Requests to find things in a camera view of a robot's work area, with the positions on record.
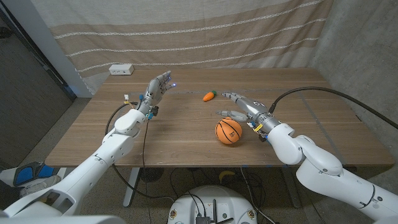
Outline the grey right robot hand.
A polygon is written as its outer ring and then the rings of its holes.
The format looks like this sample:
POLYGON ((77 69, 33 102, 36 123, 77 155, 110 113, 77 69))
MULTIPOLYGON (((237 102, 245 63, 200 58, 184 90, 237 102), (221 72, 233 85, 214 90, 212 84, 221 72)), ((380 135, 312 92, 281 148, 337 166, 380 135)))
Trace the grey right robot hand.
POLYGON ((266 139, 272 129, 280 124, 280 121, 269 113, 267 107, 261 102, 254 101, 237 93, 223 93, 222 95, 236 103, 244 113, 226 110, 216 111, 215 113, 224 117, 230 117, 238 122, 248 123, 261 138, 266 139))

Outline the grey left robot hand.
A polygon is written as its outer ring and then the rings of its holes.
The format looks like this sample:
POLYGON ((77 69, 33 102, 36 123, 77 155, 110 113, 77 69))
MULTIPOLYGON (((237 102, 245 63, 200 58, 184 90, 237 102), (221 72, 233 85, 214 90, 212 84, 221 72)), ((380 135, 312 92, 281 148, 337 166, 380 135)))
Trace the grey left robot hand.
POLYGON ((167 71, 153 78, 149 82, 146 92, 136 109, 144 115, 149 114, 150 110, 161 101, 164 93, 176 86, 175 83, 169 83, 169 81, 171 81, 171 71, 167 71))

